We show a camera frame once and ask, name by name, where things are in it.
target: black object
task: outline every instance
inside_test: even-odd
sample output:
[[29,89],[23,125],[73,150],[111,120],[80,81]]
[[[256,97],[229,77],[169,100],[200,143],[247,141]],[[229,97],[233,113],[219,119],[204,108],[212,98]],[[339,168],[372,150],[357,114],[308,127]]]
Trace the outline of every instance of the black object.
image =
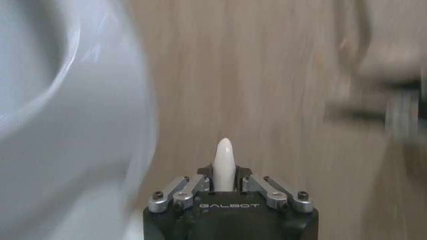
[[[197,174],[212,179],[212,166],[200,168]],[[251,174],[249,168],[236,166],[236,191],[200,191],[193,196],[192,207],[185,210],[172,202],[161,213],[152,213],[145,208],[145,239],[316,240],[317,210],[299,213],[287,204],[277,210],[269,208],[259,192],[243,192],[241,181]]]

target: white fingertip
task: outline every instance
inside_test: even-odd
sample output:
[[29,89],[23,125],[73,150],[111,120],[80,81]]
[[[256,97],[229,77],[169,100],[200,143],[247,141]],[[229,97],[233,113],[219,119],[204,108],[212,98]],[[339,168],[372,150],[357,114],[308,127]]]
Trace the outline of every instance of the white fingertip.
[[236,164],[233,146],[228,138],[223,138],[216,147],[216,156],[212,163],[213,190],[231,192],[235,190]]

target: white ceramic surface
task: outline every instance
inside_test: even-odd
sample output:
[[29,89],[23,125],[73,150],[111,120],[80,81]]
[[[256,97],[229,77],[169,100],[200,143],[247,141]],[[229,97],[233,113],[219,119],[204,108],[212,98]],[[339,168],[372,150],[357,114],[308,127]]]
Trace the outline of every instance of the white ceramic surface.
[[1,0],[0,46],[0,239],[121,239],[157,129],[123,3]]

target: silver bracket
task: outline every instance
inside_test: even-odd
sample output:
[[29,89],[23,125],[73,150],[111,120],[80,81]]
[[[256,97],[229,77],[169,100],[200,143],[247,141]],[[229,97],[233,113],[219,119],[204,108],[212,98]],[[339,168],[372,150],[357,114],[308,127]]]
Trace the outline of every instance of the silver bracket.
[[188,181],[185,187],[173,194],[173,203],[180,202],[183,209],[193,206],[193,196],[197,192],[209,191],[209,178],[196,174]]
[[279,209],[288,202],[287,195],[276,190],[256,174],[243,179],[243,190],[245,192],[259,192],[265,198],[267,206],[272,209]]
[[187,184],[187,179],[184,177],[177,177],[163,189],[163,197],[153,199],[151,196],[148,201],[148,210],[152,213],[163,213],[168,209],[169,201],[172,200],[173,194],[183,189]]
[[299,213],[311,213],[313,211],[313,201],[309,195],[305,200],[301,200],[297,197],[297,192],[284,181],[268,177],[267,182],[275,189],[285,193],[291,207],[295,209],[295,211]]

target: screw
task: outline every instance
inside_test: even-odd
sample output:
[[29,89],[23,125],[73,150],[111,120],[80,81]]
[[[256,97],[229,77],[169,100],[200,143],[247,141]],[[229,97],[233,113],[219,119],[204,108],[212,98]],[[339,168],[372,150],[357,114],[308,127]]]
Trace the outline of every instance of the screw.
[[297,199],[301,200],[301,201],[307,201],[308,200],[308,192],[305,191],[299,191],[297,192]]
[[152,199],[153,200],[163,199],[163,191],[155,191],[152,194]]

